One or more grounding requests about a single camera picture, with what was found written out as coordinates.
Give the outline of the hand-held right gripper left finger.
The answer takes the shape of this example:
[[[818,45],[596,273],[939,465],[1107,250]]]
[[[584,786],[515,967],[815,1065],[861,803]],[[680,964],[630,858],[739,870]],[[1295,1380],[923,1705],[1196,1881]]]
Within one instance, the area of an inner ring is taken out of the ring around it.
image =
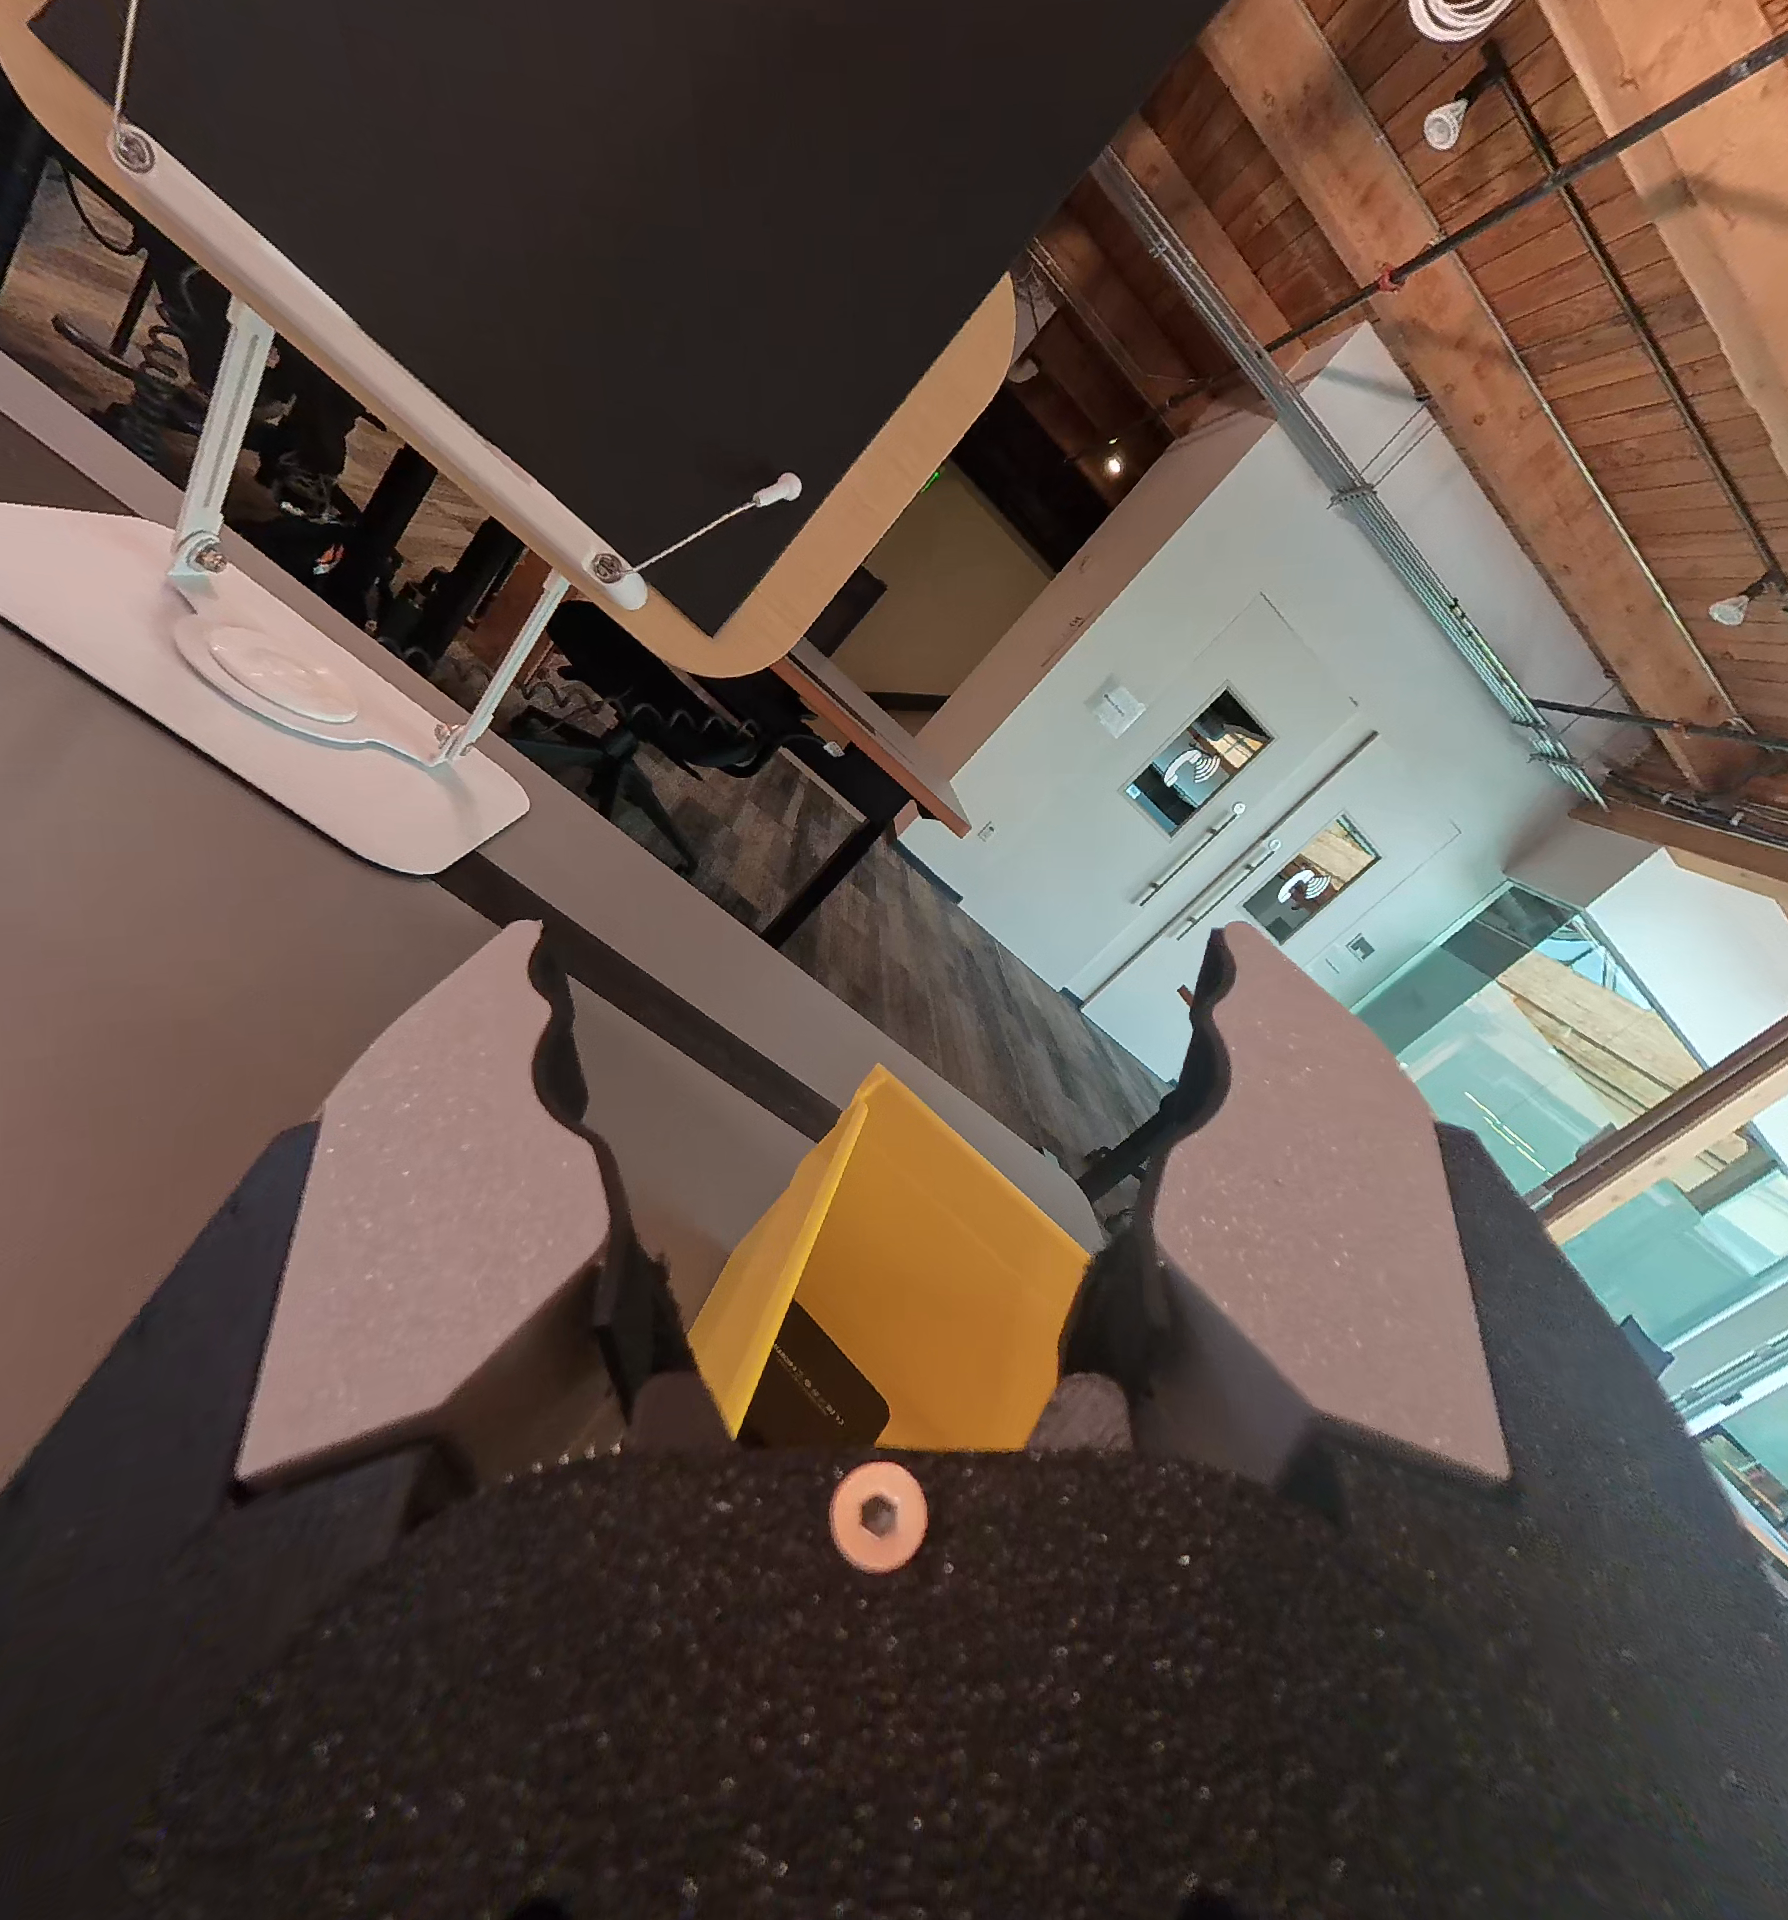
[[[693,1444],[693,1353],[589,1125],[570,977],[508,928],[373,1042],[316,1124],[237,1477],[433,1452],[476,1492],[614,1433]]]

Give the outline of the black board on white stand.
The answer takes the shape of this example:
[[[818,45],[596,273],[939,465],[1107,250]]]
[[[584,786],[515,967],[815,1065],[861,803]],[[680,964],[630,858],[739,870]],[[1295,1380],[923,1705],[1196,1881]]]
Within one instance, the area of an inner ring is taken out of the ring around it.
[[[864,5],[0,5],[0,108],[552,573],[794,652],[998,391],[1026,218]]]

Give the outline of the black office chair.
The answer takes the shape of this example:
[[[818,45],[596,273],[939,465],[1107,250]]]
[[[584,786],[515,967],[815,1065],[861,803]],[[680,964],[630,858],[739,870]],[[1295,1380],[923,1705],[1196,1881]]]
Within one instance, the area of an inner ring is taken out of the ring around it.
[[[720,714],[589,600],[564,600],[547,636],[564,662],[563,678],[587,686],[614,724],[589,733],[574,719],[528,706],[512,724],[508,742],[557,782],[586,773],[586,800],[611,825],[619,822],[623,803],[633,805],[674,848],[685,877],[693,877],[699,858],[642,770],[643,750],[661,754],[694,782],[705,770],[749,782],[788,747],[822,747],[800,712],[762,709],[760,719]]]

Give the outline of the black USB hub with cable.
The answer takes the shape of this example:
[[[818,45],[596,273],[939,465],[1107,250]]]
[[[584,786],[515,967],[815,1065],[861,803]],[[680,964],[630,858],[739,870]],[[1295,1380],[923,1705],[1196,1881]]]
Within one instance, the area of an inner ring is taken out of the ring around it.
[[[815,1317],[792,1303],[738,1429],[751,1450],[864,1450],[882,1441],[890,1409]]]

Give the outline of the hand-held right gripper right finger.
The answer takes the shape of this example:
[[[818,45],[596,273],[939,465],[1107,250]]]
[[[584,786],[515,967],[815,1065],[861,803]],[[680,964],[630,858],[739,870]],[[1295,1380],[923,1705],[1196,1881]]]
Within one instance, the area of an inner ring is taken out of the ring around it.
[[[1323,1501],[1339,1447],[1511,1485],[1425,1102],[1263,934],[1217,929],[1135,1207],[1059,1340],[1059,1447]]]

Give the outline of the yellow plastic bin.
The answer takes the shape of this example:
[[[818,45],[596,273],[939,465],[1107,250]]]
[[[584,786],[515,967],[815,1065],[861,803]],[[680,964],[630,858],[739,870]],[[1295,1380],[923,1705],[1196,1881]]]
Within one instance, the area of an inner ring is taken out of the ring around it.
[[[691,1330],[738,1433],[792,1303],[890,1409],[878,1444],[1015,1452],[1055,1388],[1088,1256],[888,1069],[802,1159]]]

